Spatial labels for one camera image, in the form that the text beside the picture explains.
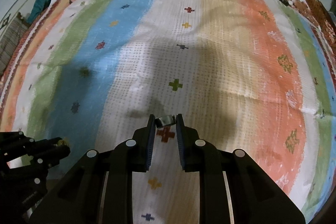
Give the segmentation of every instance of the yellow cross pattern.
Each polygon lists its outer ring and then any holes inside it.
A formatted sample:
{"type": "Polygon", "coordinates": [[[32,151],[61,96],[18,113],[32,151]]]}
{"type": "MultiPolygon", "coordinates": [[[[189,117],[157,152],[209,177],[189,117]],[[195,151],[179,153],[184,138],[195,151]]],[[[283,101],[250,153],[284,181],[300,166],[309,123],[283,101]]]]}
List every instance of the yellow cross pattern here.
{"type": "Polygon", "coordinates": [[[151,185],[151,188],[153,190],[156,190],[156,188],[159,188],[162,186],[162,184],[158,182],[157,177],[154,177],[153,179],[148,180],[148,183],[151,185]]]}
{"type": "Polygon", "coordinates": [[[182,24],[182,26],[183,26],[185,29],[188,29],[189,27],[192,27],[192,25],[189,25],[189,22],[186,22],[186,23],[182,24]]]}
{"type": "Polygon", "coordinates": [[[111,24],[110,24],[110,27],[113,27],[113,26],[117,25],[118,23],[119,23],[118,20],[112,21],[111,24]]]}

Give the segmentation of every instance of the bed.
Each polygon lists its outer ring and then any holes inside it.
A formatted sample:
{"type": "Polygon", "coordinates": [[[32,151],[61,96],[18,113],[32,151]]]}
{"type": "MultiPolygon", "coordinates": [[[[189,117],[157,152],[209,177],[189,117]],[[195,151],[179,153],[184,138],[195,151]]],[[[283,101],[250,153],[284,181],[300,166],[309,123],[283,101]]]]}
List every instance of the bed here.
{"type": "MultiPolygon", "coordinates": [[[[0,130],[65,138],[53,180],[150,114],[182,113],[218,149],[244,149],[308,223],[336,184],[334,50],[318,0],[52,0],[2,76],[0,130]]],[[[198,187],[174,126],[158,129],[134,222],[197,223],[198,187]]]]}

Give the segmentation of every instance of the beige stripe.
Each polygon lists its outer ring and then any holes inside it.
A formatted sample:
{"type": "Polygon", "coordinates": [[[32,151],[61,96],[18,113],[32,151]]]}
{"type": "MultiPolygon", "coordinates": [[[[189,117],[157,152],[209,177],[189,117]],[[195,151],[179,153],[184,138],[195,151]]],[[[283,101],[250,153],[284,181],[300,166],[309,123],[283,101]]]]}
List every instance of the beige stripe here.
{"type": "Polygon", "coordinates": [[[237,0],[202,0],[201,7],[200,60],[186,124],[218,149],[248,152],[259,105],[251,31],[237,0]]]}

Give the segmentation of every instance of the dark blue cross pattern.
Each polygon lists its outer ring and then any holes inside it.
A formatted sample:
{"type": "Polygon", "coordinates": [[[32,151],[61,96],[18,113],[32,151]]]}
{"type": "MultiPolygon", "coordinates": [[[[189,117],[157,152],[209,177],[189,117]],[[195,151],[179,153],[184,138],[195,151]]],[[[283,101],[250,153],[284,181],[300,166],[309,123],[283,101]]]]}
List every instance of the dark blue cross pattern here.
{"type": "Polygon", "coordinates": [[[151,214],[141,215],[141,217],[144,217],[146,221],[154,220],[155,218],[152,217],[151,214]]]}
{"type": "Polygon", "coordinates": [[[177,44],[176,46],[179,46],[182,50],[184,50],[185,48],[186,48],[186,49],[189,49],[189,48],[186,47],[185,45],[179,45],[179,44],[177,44]]]}

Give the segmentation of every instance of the red cross pattern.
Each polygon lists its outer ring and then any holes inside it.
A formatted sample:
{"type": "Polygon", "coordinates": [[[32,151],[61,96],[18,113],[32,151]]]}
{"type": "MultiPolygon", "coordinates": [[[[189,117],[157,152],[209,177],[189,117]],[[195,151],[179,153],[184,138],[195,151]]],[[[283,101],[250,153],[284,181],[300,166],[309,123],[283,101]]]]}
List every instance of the red cross pattern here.
{"type": "Polygon", "coordinates": [[[167,143],[169,138],[174,138],[175,137],[175,132],[170,131],[170,127],[164,127],[162,130],[158,130],[156,132],[156,135],[161,136],[161,142],[162,143],[167,143]]]}
{"type": "Polygon", "coordinates": [[[191,13],[195,11],[195,10],[192,10],[191,7],[184,8],[184,10],[187,11],[187,13],[191,13]]]}

